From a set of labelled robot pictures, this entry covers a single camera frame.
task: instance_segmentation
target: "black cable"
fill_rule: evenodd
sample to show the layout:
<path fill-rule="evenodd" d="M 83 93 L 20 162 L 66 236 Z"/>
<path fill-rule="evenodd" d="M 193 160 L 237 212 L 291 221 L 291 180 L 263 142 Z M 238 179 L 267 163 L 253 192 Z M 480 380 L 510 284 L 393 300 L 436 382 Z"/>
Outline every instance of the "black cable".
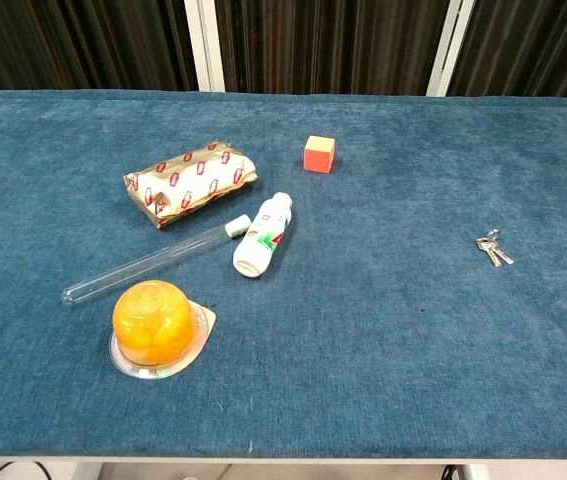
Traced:
<path fill-rule="evenodd" d="M 52 475 L 50 475 L 50 472 L 47 471 L 47 468 L 45 468 L 41 462 L 34 462 L 34 463 L 39 466 L 39 468 L 41 469 L 41 471 L 43 472 L 43 474 L 45 475 L 45 478 L 47 478 L 47 480 L 52 480 Z"/>
<path fill-rule="evenodd" d="M 4 463 L 3 465 L 1 465 L 0 466 L 0 473 L 3 470 L 5 470 L 7 467 L 12 465 L 13 463 L 14 462 L 7 462 L 7 463 Z M 47 478 L 47 480 L 52 480 L 52 476 L 50 475 L 50 472 L 47 471 L 47 468 L 45 468 L 41 462 L 34 462 L 34 464 L 41 469 L 41 471 L 43 472 L 43 474 L 45 475 L 45 478 Z"/>
<path fill-rule="evenodd" d="M 456 472 L 456 465 L 446 465 L 441 475 L 441 480 L 453 480 L 454 472 Z"/>
<path fill-rule="evenodd" d="M 5 470 L 7 467 L 9 467 L 10 465 L 12 465 L 14 462 L 7 462 L 4 463 L 3 465 L 0 466 L 0 473 Z"/>

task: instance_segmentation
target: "keys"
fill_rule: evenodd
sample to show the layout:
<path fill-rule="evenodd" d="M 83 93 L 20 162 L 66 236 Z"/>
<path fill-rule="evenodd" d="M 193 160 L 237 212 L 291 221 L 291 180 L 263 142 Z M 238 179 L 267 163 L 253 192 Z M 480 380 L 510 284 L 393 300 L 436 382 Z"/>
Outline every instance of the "keys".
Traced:
<path fill-rule="evenodd" d="M 476 244 L 479 246 L 479 250 L 487 253 L 487 256 L 490 257 L 495 267 L 501 266 L 501 260 L 499 260 L 499 257 L 494 252 L 494 242 L 492 242 L 492 240 L 488 238 L 478 238 Z"/>
<path fill-rule="evenodd" d="M 503 250 L 501 250 L 501 247 L 499 246 L 498 243 L 496 244 L 496 247 L 494 247 L 494 248 L 492 249 L 492 251 L 493 251 L 494 253 L 496 253 L 499 257 L 501 257 L 501 258 L 503 259 L 503 261 L 504 261 L 505 263 L 507 263 L 508 265 L 512 265 L 512 264 L 514 263 L 514 260 L 512 260 L 510 257 L 508 257 L 508 256 L 506 255 L 506 253 L 505 253 Z"/>
<path fill-rule="evenodd" d="M 487 253 L 495 267 L 500 267 L 502 265 L 501 260 L 508 265 L 512 265 L 514 260 L 512 260 L 512 258 L 503 251 L 497 240 L 498 236 L 499 231 L 497 229 L 491 230 L 485 237 L 477 238 L 476 244 L 478 245 L 479 250 Z"/>

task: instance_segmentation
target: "dark curtain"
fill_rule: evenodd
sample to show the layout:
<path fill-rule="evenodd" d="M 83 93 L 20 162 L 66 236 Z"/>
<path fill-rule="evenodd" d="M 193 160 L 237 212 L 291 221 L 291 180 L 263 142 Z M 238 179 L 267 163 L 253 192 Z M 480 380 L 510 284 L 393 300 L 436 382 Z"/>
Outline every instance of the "dark curtain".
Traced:
<path fill-rule="evenodd" d="M 448 2 L 216 0 L 225 88 L 423 95 Z"/>
<path fill-rule="evenodd" d="M 183 0 L 0 0 L 0 89 L 196 90 Z"/>
<path fill-rule="evenodd" d="M 567 96 L 567 0 L 477 0 L 448 95 Z"/>

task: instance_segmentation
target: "bottle label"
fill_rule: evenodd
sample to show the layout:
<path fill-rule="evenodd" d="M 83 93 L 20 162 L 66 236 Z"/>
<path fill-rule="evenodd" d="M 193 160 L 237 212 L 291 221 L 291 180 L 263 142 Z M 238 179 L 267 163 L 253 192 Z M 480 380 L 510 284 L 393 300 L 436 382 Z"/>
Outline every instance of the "bottle label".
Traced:
<path fill-rule="evenodd" d="M 268 233 L 266 235 L 260 236 L 258 242 L 261 245 L 265 245 L 273 252 L 274 250 L 276 250 L 276 247 L 278 247 L 281 238 L 283 238 L 282 232 L 279 233 L 278 235 L 276 235 L 275 233 Z"/>
<path fill-rule="evenodd" d="M 246 237 L 256 237 L 257 242 L 274 252 L 287 224 L 287 218 L 283 215 L 263 214 L 252 223 Z"/>

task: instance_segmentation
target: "test tube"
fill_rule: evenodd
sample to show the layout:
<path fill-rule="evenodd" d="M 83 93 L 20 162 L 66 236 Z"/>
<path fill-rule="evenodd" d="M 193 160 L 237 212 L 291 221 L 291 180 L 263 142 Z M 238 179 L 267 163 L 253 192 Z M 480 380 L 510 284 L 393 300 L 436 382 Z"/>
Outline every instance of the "test tube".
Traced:
<path fill-rule="evenodd" d="M 76 305 L 89 300 L 139 275 L 148 273 L 168 263 L 181 261 L 194 253 L 207 250 L 242 235 L 250 227 L 250 223 L 250 217 L 241 215 L 228 223 L 195 235 L 172 247 L 162 248 L 96 277 L 67 287 L 61 293 L 61 299 L 66 305 Z"/>

